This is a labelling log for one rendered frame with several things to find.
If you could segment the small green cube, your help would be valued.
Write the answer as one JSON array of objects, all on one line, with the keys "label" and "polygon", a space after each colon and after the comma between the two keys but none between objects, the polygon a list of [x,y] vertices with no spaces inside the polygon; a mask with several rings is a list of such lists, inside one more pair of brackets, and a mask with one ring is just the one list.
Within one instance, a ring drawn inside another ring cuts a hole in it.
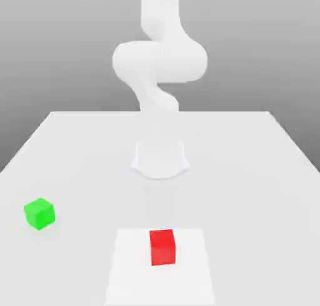
[{"label": "small green cube", "polygon": [[44,198],[37,198],[24,206],[26,221],[36,230],[41,230],[56,220],[54,206]]}]

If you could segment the small red cube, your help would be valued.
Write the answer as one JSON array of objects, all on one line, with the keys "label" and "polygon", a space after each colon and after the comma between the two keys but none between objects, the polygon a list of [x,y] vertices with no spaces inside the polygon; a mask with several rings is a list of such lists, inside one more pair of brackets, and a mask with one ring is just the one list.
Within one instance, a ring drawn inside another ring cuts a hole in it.
[{"label": "small red cube", "polygon": [[150,230],[151,265],[176,263],[176,241],[172,229]]}]

